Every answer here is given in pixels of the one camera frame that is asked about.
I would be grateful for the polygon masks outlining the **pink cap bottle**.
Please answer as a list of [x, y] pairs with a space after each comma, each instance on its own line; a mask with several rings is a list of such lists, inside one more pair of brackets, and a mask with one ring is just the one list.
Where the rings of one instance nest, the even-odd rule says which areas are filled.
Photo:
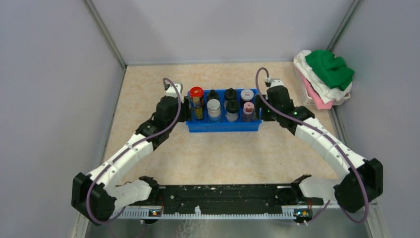
[[254, 104], [252, 102], [245, 102], [243, 105], [242, 121], [252, 122], [254, 120]]

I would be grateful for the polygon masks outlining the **yellow label oil bottle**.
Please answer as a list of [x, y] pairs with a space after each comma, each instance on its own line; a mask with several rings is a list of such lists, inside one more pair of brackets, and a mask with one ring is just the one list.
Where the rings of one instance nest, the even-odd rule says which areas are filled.
[[196, 120], [202, 120], [204, 118], [204, 111], [200, 97], [193, 97], [193, 107]]

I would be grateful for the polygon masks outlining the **blue plastic divided bin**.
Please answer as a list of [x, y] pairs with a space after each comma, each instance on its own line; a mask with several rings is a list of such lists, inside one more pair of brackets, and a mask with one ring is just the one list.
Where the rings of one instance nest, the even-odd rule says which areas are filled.
[[[261, 120], [255, 118], [255, 110], [254, 110], [254, 120], [252, 122], [243, 122], [242, 121], [242, 112], [243, 108], [240, 106], [239, 109], [239, 118], [236, 122], [228, 122], [225, 118], [226, 114], [226, 103], [224, 101], [224, 91], [226, 89], [215, 89], [219, 94], [219, 101], [221, 104], [221, 122], [217, 123], [210, 123], [208, 122], [208, 114], [207, 114], [207, 93], [209, 90], [204, 90], [204, 102], [205, 105], [203, 106], [204, 111], [204, 118], [202, 120], [196, 120], [194, 115], [194, 107], [193, 107], [193, 119], [191, 121], [186, 122], [190, 132], [234, 132], [234, 131], [257, 131], [261, 124]], [[237, 102], [240, 105], [240, 93], [243, 89], [236, 89], [237, 91]], [[254, 99], [252, 103], [255, 102], [255, 96], [257, 95], [256, 89], [251, 89], [254, 92]]]

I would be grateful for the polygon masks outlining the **white lid brown jar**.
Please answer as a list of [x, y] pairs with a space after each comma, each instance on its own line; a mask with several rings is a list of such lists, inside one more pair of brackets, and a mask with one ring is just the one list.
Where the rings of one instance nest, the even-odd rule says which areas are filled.
[[243, 107], [245, 103], [252, 102], [254, 99], [254, 92], [251, 89], [243, 89], [240, 93], [240, 106]]

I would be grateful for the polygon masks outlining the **red cap brown sauce bottle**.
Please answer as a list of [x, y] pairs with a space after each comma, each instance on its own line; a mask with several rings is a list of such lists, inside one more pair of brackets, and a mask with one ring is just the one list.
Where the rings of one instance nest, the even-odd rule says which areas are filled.
[[192, 97], [192, 98], [198, 97], [200, 99], [200, 102], [201, 102], [202, 106], [205, 105], [204, 90], [201, 87], [199, 87], [199, 86], [192, 87], [190, 89], [190, 97]]

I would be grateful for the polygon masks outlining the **silver cap white bead jar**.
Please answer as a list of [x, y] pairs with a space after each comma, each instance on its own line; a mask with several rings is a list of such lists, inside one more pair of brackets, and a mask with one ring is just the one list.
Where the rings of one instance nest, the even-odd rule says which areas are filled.
[[221, 122], [221, 104], [218, 99], [210, 99], [207, 102], [208, 122]]

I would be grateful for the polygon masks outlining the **black pourer cap grain jar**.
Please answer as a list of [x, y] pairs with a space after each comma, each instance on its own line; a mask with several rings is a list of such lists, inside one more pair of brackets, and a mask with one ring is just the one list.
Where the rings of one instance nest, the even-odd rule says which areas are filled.
[[231, 100], [237, 100], [237, 91], [233, 88], [229, 88], [224, 91], [224, 101], [228, 102]]

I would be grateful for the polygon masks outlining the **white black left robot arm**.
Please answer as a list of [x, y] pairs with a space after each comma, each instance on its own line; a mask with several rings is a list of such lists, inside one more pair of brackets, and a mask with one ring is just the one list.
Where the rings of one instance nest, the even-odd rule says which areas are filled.
[[164, 96], [152, 116], [140, 124], [130, 139], [111, 158], [86, 175], [77, 174], [72, 182], [71, 205], [93, 224], [113, 220], [116, 211], [137, 201], [153, 205], [159, 192], [155, 182], [140, 178], [120, 185], [126, 173], [168, 138], [178, 122], [192, 120], [191, 98]]

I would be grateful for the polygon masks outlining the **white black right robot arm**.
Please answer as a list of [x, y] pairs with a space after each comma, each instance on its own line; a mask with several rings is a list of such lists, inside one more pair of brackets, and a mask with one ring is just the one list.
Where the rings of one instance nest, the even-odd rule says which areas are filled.
[[335, 171], [337, 179], [303, 176], [290, 191], [296, 204], [310, 198], [337, 202], [345, 211], [355, 213], [383, 194], [383, 165], [368, 160], [334, 137], [305, 106], [295, 106], [288, 89], [282, 85], [255, 96], [256, 117], [276, 121], [282, 128], [312, 147]]

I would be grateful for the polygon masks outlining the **white laundry basket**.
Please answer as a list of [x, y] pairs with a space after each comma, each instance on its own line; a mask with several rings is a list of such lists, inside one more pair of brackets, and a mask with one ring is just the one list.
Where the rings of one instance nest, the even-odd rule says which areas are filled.
[[[298, 83], [299, 83], [299, 88], [300, 88], [301, 98], [302, 98], [303, 104], [306, 105], [306, 106], [314, 105], [314, 103], [312, 101], [312, 98], [308, 96], [308, 94], [307, 94], [307, 92], [305, 90], [304, 84], [302, 82], [301, 77], [303, 75], [300, 73], [300, 71], [297, 68], [295, 68], [295, 74], [296, 74], [296, 77], [298, 79]], [[350, 93], [347, 93], [341, 100], [339, 100], [339, 101], [333, 100], [333, 106], [339, 106], [339, 105], [343, 104], [345, 101], [347, 101], [350, 98], [351, 98]]]

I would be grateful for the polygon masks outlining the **pink cloth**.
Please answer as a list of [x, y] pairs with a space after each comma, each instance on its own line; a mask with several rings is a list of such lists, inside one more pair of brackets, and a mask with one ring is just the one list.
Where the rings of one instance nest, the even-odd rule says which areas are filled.
[[312, 101], [313, 101], [313, 103], [314, 103], [314, 105], [317, 109], [319, 109], [319, 110], [329, 110], [329, 109], [332, 108], [333, 101], [329, 101], [329, 102], [325, 103], [321, 99], [319, 94], [314, 90], [314, 88], [309, 83], [309, 81], [304, 76], [302, 76], [301, 79], [302, 79], [302, 82], [304, 84], [304, 87], [305, 87], [305, 90], [306, 90], [308, 96], [312, 98]]

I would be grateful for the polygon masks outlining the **white cloth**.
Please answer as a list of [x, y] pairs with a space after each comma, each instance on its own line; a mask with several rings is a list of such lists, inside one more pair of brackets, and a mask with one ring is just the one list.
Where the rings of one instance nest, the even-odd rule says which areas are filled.
[[344, 90], [341, 91], [338, 88], [329, 88], [313, 71], [306, 61], [306, 56], [311, 53], [310, 50], [300, 51], [293, 60], [295, 68], [309, 81], [314, 90], [319, 94], [321, 99], [327, 103], [329, 101], [341, 100], [347, 93], [350, 93], [352, 89], [352, 83]]

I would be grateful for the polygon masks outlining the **green cloth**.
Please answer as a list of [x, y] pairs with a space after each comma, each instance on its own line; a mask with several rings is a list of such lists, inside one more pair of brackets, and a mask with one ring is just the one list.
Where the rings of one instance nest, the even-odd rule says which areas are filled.
[[313, 72], [330, 89], [346, 90], [353, 81], [355, 71], [347, 67], [342, 57], [328, 50], [315, 50], [305, 56]]

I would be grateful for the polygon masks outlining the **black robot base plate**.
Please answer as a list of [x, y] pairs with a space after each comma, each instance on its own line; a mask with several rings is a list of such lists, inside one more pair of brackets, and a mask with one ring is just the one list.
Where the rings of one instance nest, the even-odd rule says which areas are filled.
[[169, 205], [175, 201], [245, 201], [262, 200], [264, 204], [322, 205], [321, 198], [304, 197], [299, 188], [290, 183], [263, 184], [197, 184], [159, 185], [152, 189], [147, 200], [136, 201], [132, 206]]

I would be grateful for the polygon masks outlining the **aluminium frame rail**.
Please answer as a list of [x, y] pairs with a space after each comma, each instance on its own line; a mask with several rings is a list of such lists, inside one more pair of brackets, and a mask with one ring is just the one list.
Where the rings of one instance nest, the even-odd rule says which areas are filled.
[[[150, 177], [141, 179], [151, 179], [155, 182], [153, 188], [158, 187], [155, 180]], [[322, 205], [325, 207], [331, 200], [323, 199]], [[264, 204], [262, 200], [248, 199], [245, 201], [175, 201], [169, 205], [141, 205], [132, 206], [131, 204], [123, 207], [121, 211], [116, 211], [113, 219], [131, 217], [141, 219], [146, 222], [158, 219], [292, 219], [295, 225], [311, 222], [315, 219], [312, 208], [316, 205], [276, 205]]]

